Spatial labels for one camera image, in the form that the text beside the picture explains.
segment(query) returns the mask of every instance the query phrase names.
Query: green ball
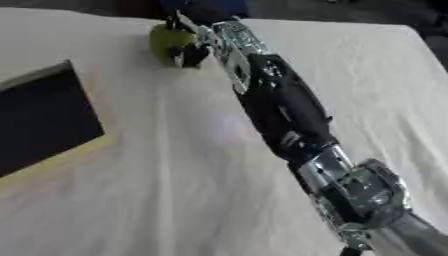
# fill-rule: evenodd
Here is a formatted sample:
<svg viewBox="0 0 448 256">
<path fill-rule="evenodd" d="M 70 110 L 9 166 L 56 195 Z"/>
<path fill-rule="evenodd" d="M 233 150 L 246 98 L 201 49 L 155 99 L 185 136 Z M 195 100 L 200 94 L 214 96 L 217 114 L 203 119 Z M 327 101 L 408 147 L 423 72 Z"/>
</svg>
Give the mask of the green ball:
<svg viewBox="0 0 448 256">
<path fill-rule="evenodd" d="M 184 48 L 194 42 L 195 35 L 186 31 L 170 30 L 165 24 L 156 25 L 149 33 L 149 47 L 156 58 L 164 65 L 174 66 L 174 60 L 168 50 L 174 47 Z"/>
</svg>

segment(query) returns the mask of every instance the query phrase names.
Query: white tablecloth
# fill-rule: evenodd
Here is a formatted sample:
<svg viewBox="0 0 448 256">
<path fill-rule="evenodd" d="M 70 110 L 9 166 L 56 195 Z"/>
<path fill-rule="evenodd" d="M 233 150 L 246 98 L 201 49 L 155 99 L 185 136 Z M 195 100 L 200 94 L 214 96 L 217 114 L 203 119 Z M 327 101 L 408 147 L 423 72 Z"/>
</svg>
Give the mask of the white tablecloth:
<svg viewBox="0 0 448 256">
<path fill-rule="evenodd" d="M 0 80 L 71 59 L 94 74 L 113 146 L 0 191 L 8 256 L 336 255 L 340 244 L 253 129 L 213 59 L 166 68 L 155 21 L 0 9 Z M 408 183 L 448 232 L 448 76 L 388 25 L 248 20 L 315 90 L 354 160 Z"/>
</svg>

